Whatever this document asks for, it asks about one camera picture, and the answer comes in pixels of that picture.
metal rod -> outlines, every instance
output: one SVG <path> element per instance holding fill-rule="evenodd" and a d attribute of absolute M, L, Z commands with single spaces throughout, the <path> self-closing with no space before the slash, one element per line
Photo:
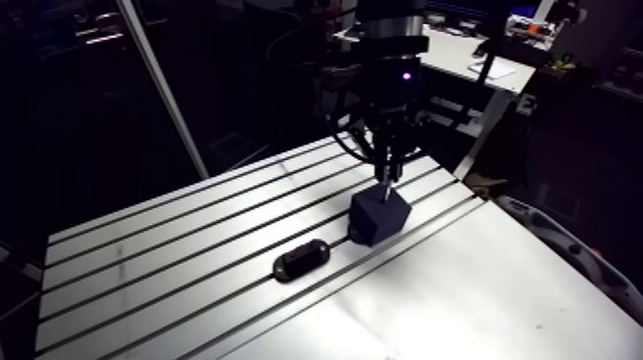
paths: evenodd
<path fill-rule="evenodd" d="M 382 203 L 384 204 L 390 197 L 390 181 L 386 181 L 382 185 L 384 185 L 384 196 L 382 196 Z"/>
<path fill-rule="evenodd" d="M 202 180 L 209 178 L 210 175 L 208 174 L 208 170 L 201 159 L 199 150 L 196 148 L 196 145 L 192 140 L 192 136 L 189 134 L 188 126 L 186 125 L 183 115 L 179 110 L 179 106 L 169 89 L 169 85 L 167 85 L 166 77 L 163 75 L 163 71 L 161 71 L 159 62 L 156 60 L 156 56 L 154 56 L 154 52 L 149 45 L 149 41 L 147 40 L 147 36 L 145 35 L 145 31 L 141 25 L 139 16 L 136 14 L 136 9 L 134 8 L 132 1 L 117 0 L 117 4 L 121 10 L 122 18 L 125 20 L 127 29 L 132 34 L 132 38 L 134 39 L 136 46 L 139 48 L 139 52 L 147 66 L 147 71 L 154 80 L 154 84 L 163 99 L 163 103 L 166 105 L 167 112 L 174 122 L 176 130 L 179 132 L 179 136 L 181 136 L 183 145 L 186 147 L 196 171 L 199 173 Z"/>
<path fill-rule="evenodd" d="M 40 291 L 36 291 L 32 295 L 30 295 L 29 298 L 23 300 L 22 302 L 20 302 L 20 304 L 14 306 L 11 310 L 9 310 L 6 313 L 2 314 L 2 316 L 0 316 L 0 323 L 4 322 L 7 318 L 9 318 L 11 315 L 13 315 L 16 311 L 20 310 L 24 305 L 30 303 L 34 299 L 37 299 L 39 296 L 40 296 Z"/>

metal pole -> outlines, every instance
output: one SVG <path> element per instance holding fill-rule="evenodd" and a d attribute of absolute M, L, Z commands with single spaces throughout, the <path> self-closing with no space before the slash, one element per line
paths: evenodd
<path fill-rule="evenodd" d="M 186 122 L 183 119 L 183 115 L 181 115 L 181 111 L 179 110 L 179 106 L 177 105 L 176 100 L 174 99 L 174 96 L 172 95 L 172 92 L 167 85 L 166 77 L 163 75 L 163 71 L 161 71 L 159 62 L 156 60 L 154 52 L 149 45 L 149 41 L 147 40 L 147 36 L 145 35 L 143 26 L 141 26 L 141 21 L 139 20 L 139 16 L 136 14 L 136 9 L 134 8 L 132 1 L 117 0 L 117 4 L 119 5 L 119 9 L 121 10 L 121 14 L 123 19 L 125 20 L 127 29 L 132 34 L 132 38 L 134 38 L 134 42 L 136 42 L 136 46 L 139 48 L 139 52 L 141 53 L 143 61 L 147 66 L 147 71 L 154 80 L 154 84 L 156 84 L 156 88 L 166 105 L 167 112 L 172 118 L 172 121 L 176 126 L 176 130 L 181 136 L 183 145 L 186 147 L 186 150 L 188 151 L 189 157 L 192 159 L 194 167 L 198 171 L 199 176 L 201 176 L 202 180 L 209 178 L 210 175 L 208 174 L 208 170 L 206 169 L 206 166 L 201 159 L 199 150 L 196 148 L 196 145 L 192 140 L 192 136 L 189 134 L 188 126 L 186 125 Z"/>

orange object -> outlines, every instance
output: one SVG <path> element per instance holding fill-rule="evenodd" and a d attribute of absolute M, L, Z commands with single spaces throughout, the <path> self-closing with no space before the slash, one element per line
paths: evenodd
<path fill-rule="evenodd" d="M 539 28 L 540 28 L 540 26 L 538 24 L 531 24 L 531 25 L 529 25 L 529 29 L 527 29 L 527 31 L 530 34 L 537 34 Z"/>

shelf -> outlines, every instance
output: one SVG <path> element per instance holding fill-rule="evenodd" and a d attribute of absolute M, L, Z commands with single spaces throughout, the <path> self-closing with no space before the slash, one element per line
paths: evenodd
<path fill-rule="evenodd" d="M 632 99 L 634 101 L 643 102 L 643 94 L 636 94 L 630 89 L 617 87 L 611 81 L 605 81 L 602 84 L 598 85 L 599 89 L 609 91 L 613 94 L 620 95 L 624 98 Z"/>

white surface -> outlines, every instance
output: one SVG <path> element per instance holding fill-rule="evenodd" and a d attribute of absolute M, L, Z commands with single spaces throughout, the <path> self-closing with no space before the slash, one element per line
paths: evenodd
<path fill-rule="evenodd" d="M 359 41 L 352 37 L 344 36 L 344 32 L 339 32 L 336 37 L 347 41 Z M 424 25 L 424 35 L 429 37 L 429 51 L 420 55 L 423 65 L 429 66 L 435 70 L 442 71 L 453 76 L 476 81 L 477 73 L 469 69 L 469 65 L 477 59 L 473 53 L 477 45 L 482 43 L 482 39 L 473 37 L 455 36 L 432 30 L 428 25 Z M 495 89 L 506 90 L 513 94 L 519 94 L 524 86 L 531 79 L 536 69 L 512 61 L 503 57 L 497 57 L 499 64 L 515 69 L 515 73 L 500 79 L 487 79 L 486 84 Z"/>
<path fill-rule="evenodd" d="M 634 360 L 641 340 L 640 326 L 487 203 L 225 359 Z"/>
<path fill-rule="evenodd" d="M 384 270 L 390 269 L 387 265 L 356 282 L 359 285 L 365 281 L 366 285 L 359 287 L 367 288 L 359 290 L 361 295 L 350 295 L 356 303 L 351 299 L 333 301 L 332 305 L 324 302 L 321 310 L 316 310 L 327 312 L 327 319 L 336 319 L 343 330 L 358 331 L 354 337 L 329 344 L 328 338 L 304 339 L 307 332 L 299 330 L 302 337 L 297 341 L 315 344 L 314 349 L 321 351 L 320 358 L 325 354 L 321 348 L 331 351 L 330 355 L 337 354 L 348 347 L 348 342 L 359 342 L 365 348 L 353 348 L 345 357 L 368 358 L 376 353 L 384 354 L 391 344 L 395 346 L 395 353 L 414 357 L 417 349 L 424 345 L 419 335 L 425 330 L 440 332 L 438 326 L 443 326 L 438 334 L 442 336 L 440 344 L 443 346 L 458 343 L 463 349 L 480 349 L 487 341 L 495 344 L 493 341 L 506 336 L 509 345 L 500 347 L 495 354 L 498 358 L 515 359 L 520 350 L 535 351 L 535 345 L 523 339 L 527 332 L 522 324 L 529 324 L 528 328 L 532 329 L 531 323 L 538 318 L 543 325 L 551 326 L 559 340 L 563 339 L 561 334 L 565 334 L 565 340 L 557 343 L 556 348 L 536 352 L 556 355 L 550 359 L 568 359 L 570 357 L 564 355 L 575 351 L 578 344 L 585 345 L 587 339 L 597 337 L 606 340 L 593 342 L 603 351 L 595 351 L 596 354 L 614 354 L 618 359 L 629 360 L 634 359 L 629 355 L 642 353 L 640 345 L 631 342 L 632 337 L 641 336 L 640 328 L 633 327 L 633 321 L 620 309 L 508 215 L 483 214 L 477 221 L 458 221 L 469 212 L 481 211 L 482 201 L 472 198 L 467 188 L 456 183 L 445 170 L 438 169 L 430 158 L 407 165 L 405 176 L 397 186 L 413 204 L 413 211 L 400 234 L 373 248 L 350 241 L 340 243 L 331 250 L 330 261 L 325 266 L 288 284 L 266 278 L 274 259 L 285 251 L 312 238 L 322 238 L 329 243 L 343 238 L 350 196 L 374 183 L 370 166 L 355 166 L 354 160 L 328 140 L 315 146 L 320 147 L 301 154 L 297 153 L 301 148 L 291 151 L 286 156 L 288 160 L 283 162 L 279 161 L 283 155 L 268 159 L 261 163 L 268 165 L 265 168 L 249 165 L 238 173 L 249 169 L 256 171 L 241 177 L 231 178 L 224 174 L 190 187 L 203 189 L 198 193 L 177 191 L 170 198 L 162 197 L 163 201 L 148 202 L 142 208 L 133 208 L 136 211 L 126 211 L 125 214 L 132 215 L 116 222 L 110 221 L 123 213 L 91 222 L 90 227 L 84 225 L 66 232 L 71 237 L 54 245 L 68 244 L 67 254 L 58 250 L 60 259 L 80 254 L 79 249 L 87 249 L 85 241 L 100 244 L 110 242 L 123 231 L 136 230 L 137 226 L 149 229 L 137 237 L 120 239 L 46 270 L 46 277 L 49 273 L 52 274 L 49 279 L 57 279 L 52 283 L 81 278 L 45 292 L 41 301 L 41 318 L 45 318 L 41 319 L 36 341 L 41 353 L 37 358 L 217 358 L 388 261 L 398 264 L 393 266 L 392 272 Z M 324 159 L 326 161 L 319 165 L 305 168 Z M 272 177 L 263 177 L 264 171 L 267 171 L 266 176 Z M 279 172 L 288 176 L 278 178 Z M 222 179 L 230 181 L 210 186 Z M 163 231 L 158 227 L 149 228 L 172 214 L 182 214 L 190 207 L 198 208 L 212 199 L 270 179 L 256 190 L 243 191 L 198 212 L 172 218 L 159 226 Z M 310 186 L 286 194 L 306 184 Z M 279 199 L 202 228 L 217 218 L 226 218 L 238 209 L 280 193 L 284 195 Z M 440 235 L 445 228 L 458 230 L 453 230 L 455 233 L 451 235 Z M 91 230 L 74 236 L 78 229 Z M 188 235 L 165 243 L 180 234 Z M 427 238 L 428 241 L 413 248 Z M 434 243 L 439 245 L 437 249 L 413 255 L 418 251 L 416 249 Z M 113 248 L 112 251 L 102 251 L 109 248 Z M 134 258 L 123 258 L 142 250 L 145 252 Z M 407 251 L 406 258 L 402 257 L 405 260 L 394 260 Z M 471 259 L 478 252 L 480 259 Z M 78 267 L 65 266 L 72 261 Z M 86 273 L 105 263 L 113 265 L 96 274 Z M 538 266 L 543 267 L 542 273 L 535 271 Z M 386 272 L 384 278 L 375 276 L 382 271 Z M 551 310 L 559 306 L 572 309 L 574 315 L 569 317 L 567 313 Z M 352 320 L 357 322 L 345 318 L 347 308 Z M 500 308 L 503 315 L 492 316 L 499 314 Z M 533 319 L 525 318 L 527 313 Z M 405 328 L 412 319 L 417 319 L 416 315 L 422 319 L 420 332 Z M 485 331 L 474 331 L 478 325 Z M 307 327 L 314 333 L 316 326 L 314 323 Z M 571 326 L 578 326 L 579 331 L 568 332 Z M 605 335 L 604 329 L 610 332 L 610 337 Z M 552 346 L 547 342 L 537 345 Z M 625 345 L 630 346 L 626 348 L 630 352 L 623 351 Z M 274 346 L 252 358 L 287 357 L 291 347 Z"/>
<path fill-rule="evenodd" d="M 480 74 L 483 67 L 484 60 L 479 60 L 471 64 L 469 66 L 469 69 L 473 70 L 476 74 Z M 516 69 L 494 60 L 494 62 L 491 64 L 491 69 L 489 69 L 488 77 L 491 80 L 495 80 L 506 77 L 507 75 L 513 74 L 515 72 Z"/>

